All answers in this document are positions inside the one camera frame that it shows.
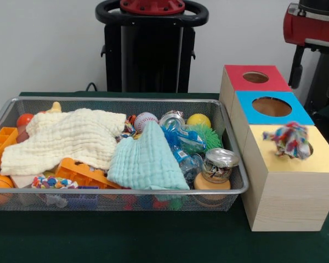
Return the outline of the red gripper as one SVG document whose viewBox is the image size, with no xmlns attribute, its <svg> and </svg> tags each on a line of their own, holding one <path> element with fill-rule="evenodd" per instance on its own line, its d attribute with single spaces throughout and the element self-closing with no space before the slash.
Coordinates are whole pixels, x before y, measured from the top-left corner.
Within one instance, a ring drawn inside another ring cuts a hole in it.
<svg viewBox="0 0 329 263">
<path fill-rule="evenodd" d="M 288 85 L 291 88 L 298 88 L 303 72 L 301 64 L 303 57 L 302 46 L 305 46 L 306 40 L 310 39 L 320 41 L 321 44 L 318 45 L 323 45 L 323 42 L 329 43 L 329 21 L 286 13 L 283 20 L 283 36 L 286 43 L 297 45 Z M 326 96 L 329 98 L 329 85 Z"/>
</svg>

